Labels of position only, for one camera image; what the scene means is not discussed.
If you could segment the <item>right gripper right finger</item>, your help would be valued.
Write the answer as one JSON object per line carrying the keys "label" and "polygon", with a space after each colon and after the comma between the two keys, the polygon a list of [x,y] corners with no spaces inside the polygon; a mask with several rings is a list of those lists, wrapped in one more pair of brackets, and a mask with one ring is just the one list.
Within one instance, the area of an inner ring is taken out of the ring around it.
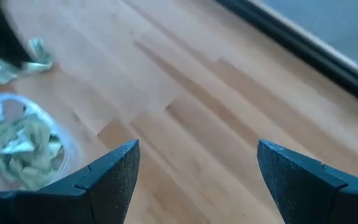
{"label": "right gripper right finger", "polygon": [[285,224],[358,224],[358,177],[268,140],[257,160]]}

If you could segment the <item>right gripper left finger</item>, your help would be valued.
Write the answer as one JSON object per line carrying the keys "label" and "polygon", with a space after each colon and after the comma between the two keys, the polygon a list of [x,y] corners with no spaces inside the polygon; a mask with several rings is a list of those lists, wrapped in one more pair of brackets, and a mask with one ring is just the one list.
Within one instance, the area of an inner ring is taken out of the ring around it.
{"label": "right gripper left finger", "polygon": [[133,139],[40,190],[0,192],[0,224],[123,224],[139,164]]}

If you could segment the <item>green white sweetener packet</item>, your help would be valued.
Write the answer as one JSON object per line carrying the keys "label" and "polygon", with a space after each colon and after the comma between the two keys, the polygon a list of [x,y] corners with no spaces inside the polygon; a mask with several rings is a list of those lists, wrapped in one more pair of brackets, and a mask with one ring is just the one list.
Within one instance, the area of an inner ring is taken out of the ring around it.
{"label": "green white sweetener packet", "polygon": [[26,62],[22,67],[22,73],[45,72],[50,70],[53,65],[52,54],[44,47],[40,38],[29,40],[29,46],[34,56],[33,62]]}
{"label": "green white sweetener packet", "polygon": [[22,182],[23,188],[27,190],[38,190],[50,183],[56,171],[49,169],[36,169],[24,167],[16,172],[17,178]]}
{"label": "green white sweetener packet", "polygon": [[34,152],[35,146],[33,143],[24,138],[24,139],[15,139],[9,141],[0,149],[0,154],[17,154],[22,152]]}
{"label": "green white sweetener packet", "polygon": [[7,84],[18,77],[20,70],[15,66],[0,60],[0,84]]}
{"label": "green white sweetener packet", "polygon": [[50,139],[51,129],[44,120],[37,115],[26,116],[22,120],[24,134],[32,141],[34,146],[47,147]]}

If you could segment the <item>black aluminium table frame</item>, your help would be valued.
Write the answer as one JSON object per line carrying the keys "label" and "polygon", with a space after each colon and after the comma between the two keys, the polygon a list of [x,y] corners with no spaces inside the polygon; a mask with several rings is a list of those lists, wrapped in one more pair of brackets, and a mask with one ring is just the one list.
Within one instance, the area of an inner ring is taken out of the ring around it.
{"label": "black aluminium table frame", "polygon": [[215,0],[289,52],[358,98],[358,65],[329,52],[327,47],[290,27],[249,0]]}

